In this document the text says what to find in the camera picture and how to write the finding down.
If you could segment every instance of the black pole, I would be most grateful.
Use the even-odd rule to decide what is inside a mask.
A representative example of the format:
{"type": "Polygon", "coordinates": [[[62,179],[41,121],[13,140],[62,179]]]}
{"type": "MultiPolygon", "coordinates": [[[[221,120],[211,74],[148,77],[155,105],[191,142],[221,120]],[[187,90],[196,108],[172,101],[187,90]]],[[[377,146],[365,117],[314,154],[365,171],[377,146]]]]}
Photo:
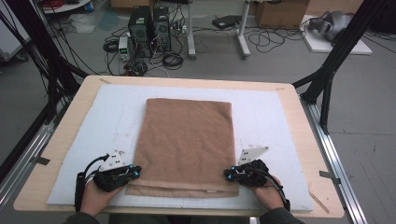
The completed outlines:
{"type": "Polygon", "coordinates": [[[42,112],[24,134],[20,142],[13,148],[4,162],[0,165],[0,183],[7,176],[14,166],[15,162],[21,156],[23,151],[30,143],[40,126],[46,121],[50,121],[56,115],[56,105],[61,97],[72,97],[78,91],[79,84],[73,77],[73,73],[81,77],[88,74],[76,68],[74,65],[64,60],[56,45],[53,43],[47,29],[37,15],[32,3],[29,0],[6,0],[7,5],[19,20],[26,33],[30,36],[32,42],[37,47],[39,53],[43,56],[44,62],[37,60],[37,54],[27,45],[24,39],[13,29],[12,25],[7,23],[7,19],[3,12],[0,13],[0,19],[6,27],[14,34],[21,44],[31,55],[35,61],[41,75],[48,79],[47,87],[49,101],[42,112]]]}
{"type": "Polygon", "coordinates": [[[293,83],[295,88],[299,88],[311,82],[306,92],[301,94],[301,99],[309,104],[315,104],[320,94],[325,91],[320,111],[320,126],[326,134],[329,134],[327,123],[334,75],[350,51],[353,50],[364,35],[364,32],[374,20],[379,10],[387,2],[388,0],[364,0],[319,70],[313,75],[293,83]]]}

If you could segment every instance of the hand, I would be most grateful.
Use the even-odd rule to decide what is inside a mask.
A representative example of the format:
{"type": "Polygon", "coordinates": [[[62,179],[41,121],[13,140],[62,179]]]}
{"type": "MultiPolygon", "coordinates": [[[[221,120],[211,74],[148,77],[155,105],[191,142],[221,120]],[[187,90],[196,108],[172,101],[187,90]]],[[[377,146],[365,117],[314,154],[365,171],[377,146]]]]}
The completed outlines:
{"type": "MultiPolygon", "coordinates": [[[[280,181],[275,176],[274,179],[280,185],[280,181]]],[[[279,191],[277,191],[271,181],[267,181],[267,183],[265,183],[265,185],[262,187],[249,189],[254,192],[256,198],[259,200],[259,203],[264,206],[268,211],[284,207],[279,191]]]]}
{"type": "Polygon", "coordinates": [[[124,187],[114,189],[111,192],[105,192],[99,189],[91,180],[85,186],[84,195],[82,197],[80,212],[89,214],[93,217],[99,215],[108,207],[111,199],[114,198],[124,187]]]}

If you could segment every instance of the cardboard box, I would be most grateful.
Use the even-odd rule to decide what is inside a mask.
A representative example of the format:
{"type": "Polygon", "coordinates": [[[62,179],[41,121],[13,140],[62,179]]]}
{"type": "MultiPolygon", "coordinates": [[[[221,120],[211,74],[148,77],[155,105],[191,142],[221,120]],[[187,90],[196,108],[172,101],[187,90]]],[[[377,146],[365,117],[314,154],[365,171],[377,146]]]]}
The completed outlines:
{"type": "Polygon", "coordinates": [[[335,10],[344,13],[356,13],[363,0],[311,0],[306,15],[320,16],[326,11],[335,10]]]}
{"type": "Polygon", "coordinates": [[[111,7],[133,8],[135,6],[155,6],[155,0],[110,0],[111,7]]]}
{"type": "Polygon", "coordinates": [[[276,5],[259,3],[256,22],[264,28],[298,29],[309,2],[310,0],[284,0],[276,5]]]}
{"type": "Polygon", "coordinates": [[[258,2],[250,2],[250,7],[248,8],[248,15],[256,15],[257,6],[259,5],[258,2]]]}

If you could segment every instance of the white foam board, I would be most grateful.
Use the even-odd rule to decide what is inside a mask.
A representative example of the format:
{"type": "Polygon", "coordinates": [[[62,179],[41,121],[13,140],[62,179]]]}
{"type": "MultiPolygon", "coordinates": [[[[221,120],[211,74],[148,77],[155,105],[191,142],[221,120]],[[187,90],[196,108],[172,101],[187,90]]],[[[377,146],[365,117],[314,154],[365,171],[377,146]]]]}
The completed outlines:
{"type": "MultiPolygon", "coordinates": [[[[314,16],[305,15],[303,18],[303,23],[311,18],[314,18],[314,16]]],[[[332,43],[329,42],[324,37],[324,35],[319,34],[317,31],[308,30],[307,25],[305,32],[306,34],[304,37],[304,41],[311,50],[311,52],[329,53],[330,51],[332,51],[332,43]]],[[[363,55],[370,55],[372,53],[373,52],[369,49],[369,47],[367,47],[361,40],[359,40],[358,44],[350,52],[350,54],[363,54],[363,55]]]]}
{"type": "MultiPolygon", "coordinates": [[[[313,210],[303,170],[276,92],[123,85],[104,85],[99,90],[73,145],[64,158],[48,204],[74,204],[76,175],[93,159],[117,149],[125,152],[126,162],[132,162],[146,100],[160,97],[230,102],[233,111],[235,164],[243,149],[269,147],[270,150],[260,156],[260,159],[267,164],[272,175],[282,180],[286,196],[291,201],[291,210],[313,210]]],[[[97,169],[99,165],[100,162],[92,169],[97,169]]],[[[240,187],[239,192],[238,197],[203,199],[135,196],[125,195],[123,191],[111,204],[139,207],[262,209],[250,190],[240,187]]]]}

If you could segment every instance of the white table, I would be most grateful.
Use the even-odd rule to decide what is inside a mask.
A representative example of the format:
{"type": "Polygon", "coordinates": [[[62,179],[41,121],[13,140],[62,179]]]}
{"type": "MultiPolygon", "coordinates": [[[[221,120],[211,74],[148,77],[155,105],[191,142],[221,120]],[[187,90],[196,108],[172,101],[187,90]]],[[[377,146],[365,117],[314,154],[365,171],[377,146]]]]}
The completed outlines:
{"type": "MultiPolygon", "coordinates": [[[[193,60],[196,59],[195,53],[195,45],[194,45],[194,36],[192,33],[192,11],[193,11],[193,1],[189,0],[189,24],[188,24],[188,33],[187,33],[187,42],[189,45],[189,56],[193,60]]],[[[243,3],[243,10],[242,10],[242,20],[240,28],[236,30],[236,36],[242,48],[242,58],[246,59],[246,57],[250,56],[250,50],[248,49],[247,41],[244,37],[245,26],[247,23],[248,17],[248,9],[250,8],[250,2],[252,0],[245,0],[243,3]]]]}
{"type": "Polygon", "coordinates": [[[91,0],[79,0],[78,4],[64,4],[63,6],[53,9],[49,8],[49,9],[44,9],[44,13],[45,14],[52,14],[52,13],[58,13],[58,12],[64,12],[64,11],[69,11],[69,10],[73,10],[76,9],[78,7],[83,7],[86,4],[90,3],[91,0]]]}

